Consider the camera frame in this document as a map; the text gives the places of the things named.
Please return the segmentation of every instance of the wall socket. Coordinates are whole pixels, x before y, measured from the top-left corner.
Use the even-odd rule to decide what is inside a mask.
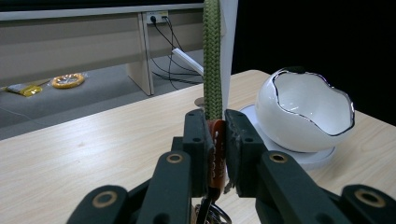
[[[163,23],[166,22],[166,19],[163,17],[168,17],[168,11],[150,11],[146,15],[148,24],[152,24],[151,17],[155,17],[157,23]]]

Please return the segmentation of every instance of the ceramic bowl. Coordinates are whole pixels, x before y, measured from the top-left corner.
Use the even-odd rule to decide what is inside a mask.
[[[353,103],[323,76],[291,70],[278,70],[262,85],[255,102],[260,128],[288,150],[335,147],[355,125]]]

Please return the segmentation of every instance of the wooden table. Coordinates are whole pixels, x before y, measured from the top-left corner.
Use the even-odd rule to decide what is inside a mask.
[[[229,108],[253,104],[267,78],[255,70],[233,75]],[[146,181],[202,96],[203,86],[193,86],[0,141],[0,223],[65,223],[91,190]],[[330,164],[308,173],[336,194],[363,184],[396,198],[396,127],[357,111]],[[218,205],[233,223],[259,223],[254,199],[231,191]]]

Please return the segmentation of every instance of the gray floor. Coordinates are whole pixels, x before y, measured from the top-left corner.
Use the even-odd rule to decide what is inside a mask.
[[[201,50],[188,54],[203,65]],[[176,56],[173,60],[172,73],[197,75],[189,71],[191,68]],[[168,77],[169,61],[167,56],[154,59],[155,63],[151,61],[153,72]],[[80,86],[61,90],[46,82],[41,85],[43,91],[31,97],[0,91],[0,140],[194,85],[175,81],[171,83],[153,75],[155,94],[148,96],[128,77],[126,64],[86,71],[84,75],[85,81]],[[203,81],[201,76],[171,77]]]

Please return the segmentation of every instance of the green rope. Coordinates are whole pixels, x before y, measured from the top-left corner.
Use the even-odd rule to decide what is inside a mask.
[[[219,0],[204,1],[204,99],[207,120],[222,119]]]

